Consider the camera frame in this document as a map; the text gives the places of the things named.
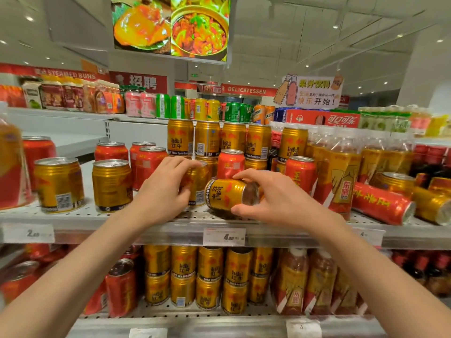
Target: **price tag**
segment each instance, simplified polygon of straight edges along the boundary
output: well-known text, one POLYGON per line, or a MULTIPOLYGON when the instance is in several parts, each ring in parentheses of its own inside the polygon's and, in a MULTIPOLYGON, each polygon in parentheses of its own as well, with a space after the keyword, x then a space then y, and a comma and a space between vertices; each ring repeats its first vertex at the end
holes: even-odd
POLYGON ((301 322, 297 319, 286 321, 286 333, 288 338, 322 338, 323 332, 317 320, 301 322))
POLYGON ((206 227, 203 231, 205 246, 244 246, 246 229, 206 227))
POLYGON ((381 247, 385 230, 362 229, 360 227, 354 227, 353 230, 357 235, 365 239, 372 246, 375 246, 376 248, 381 247))
POLYGON ((128 338, 167 338, 168 329, 131 329, 128 338))
POLYGON ((51 224, 3 224, 4 243, 55 243, 51 224))

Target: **ceiling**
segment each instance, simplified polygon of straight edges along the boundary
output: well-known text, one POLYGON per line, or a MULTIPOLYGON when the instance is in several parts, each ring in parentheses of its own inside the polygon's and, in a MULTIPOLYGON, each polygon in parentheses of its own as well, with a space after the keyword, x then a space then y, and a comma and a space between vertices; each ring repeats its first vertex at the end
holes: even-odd
MULTIPOLYGON (((43 0, 0 1, 0 62, 80 69, 77 54, 50 40, 43 0)), ((108 0, 75 1, 111 31, 108 0)), ((450 8, 451 0, 238 0, 232 64, 190 62, 188 70, 200 81, 273 87, 287 73, 331 76, 339 68, 344 94, 399 89, 417 33, 451 28, 450 8)))

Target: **coca-cola box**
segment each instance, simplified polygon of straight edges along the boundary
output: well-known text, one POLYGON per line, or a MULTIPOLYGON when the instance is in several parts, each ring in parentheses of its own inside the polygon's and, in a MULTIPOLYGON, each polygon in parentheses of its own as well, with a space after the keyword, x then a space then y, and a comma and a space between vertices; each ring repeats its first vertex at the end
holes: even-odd
POLYGON ((357 128, 358 122, 360 121, 360 114, 336 113, 326 110, 276 109, 274 121, 357 128))

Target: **forearm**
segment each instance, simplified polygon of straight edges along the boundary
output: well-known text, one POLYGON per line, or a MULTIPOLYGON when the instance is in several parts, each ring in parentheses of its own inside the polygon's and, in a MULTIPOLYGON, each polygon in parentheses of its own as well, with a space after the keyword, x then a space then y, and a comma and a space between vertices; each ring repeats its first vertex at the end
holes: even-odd
POLYGON ((112 215, 9 304, 0 314, 2 335, 65 337, 115 261, 139 236, 141 229, 133 216, 132 211, 112 215))
POLYGON ((325 216, 327 229, 317 227, 312 234, 352 280, 390 337, 449 336, 451 311, 441 301, 343 220, 325 216))

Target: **hand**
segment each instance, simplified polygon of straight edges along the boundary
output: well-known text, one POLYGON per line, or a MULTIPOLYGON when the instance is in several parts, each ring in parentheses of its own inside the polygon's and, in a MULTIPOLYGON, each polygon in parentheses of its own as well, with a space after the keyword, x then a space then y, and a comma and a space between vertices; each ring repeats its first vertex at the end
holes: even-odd
POLYGON ((297 186, 290 177, 279 172, 247 169, 237 173, 233 178, 256 181, 265 195, 258 205, 235 205, 231 209, 234 215, 269 224, 301 227, 309 233, 322 223, 329 225, 330 220, 343 221, 340 215, 326 209, 297 186))
POLYGON ((201 166, 199 160, 181 156, 164 158, 126 209, 137 215, 144 227, 173 219, 188 206, 191 194, 189 187, 179 193, 180 181, 189 168, 198 166, 201 166))

